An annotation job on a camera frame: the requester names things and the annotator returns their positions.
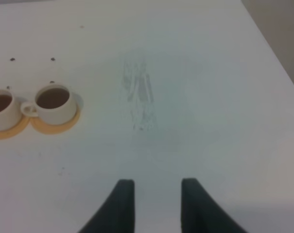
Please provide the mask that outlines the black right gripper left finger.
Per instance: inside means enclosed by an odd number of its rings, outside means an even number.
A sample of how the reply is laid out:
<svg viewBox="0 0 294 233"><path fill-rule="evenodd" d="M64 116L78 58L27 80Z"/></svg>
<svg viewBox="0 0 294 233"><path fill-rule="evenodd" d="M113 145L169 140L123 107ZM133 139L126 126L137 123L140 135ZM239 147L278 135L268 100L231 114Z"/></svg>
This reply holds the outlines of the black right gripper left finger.
<svg viewBox="0 0 294 233"><path fill-rule="evenodd" d="M119 180L81 233L133 233L135 231L135 182Z"/></svg>

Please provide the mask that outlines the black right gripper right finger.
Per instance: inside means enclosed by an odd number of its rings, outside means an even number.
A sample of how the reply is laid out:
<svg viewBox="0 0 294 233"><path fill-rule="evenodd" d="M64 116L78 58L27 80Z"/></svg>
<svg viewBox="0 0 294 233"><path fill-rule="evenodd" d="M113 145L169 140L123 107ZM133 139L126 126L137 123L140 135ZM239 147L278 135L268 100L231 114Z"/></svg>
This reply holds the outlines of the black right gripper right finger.
<svg viewBox="0 0 294 233"><path fill-rule="evenodd" d="M181 183L181 231L183 233L244 233L195 178Z"/></svg>

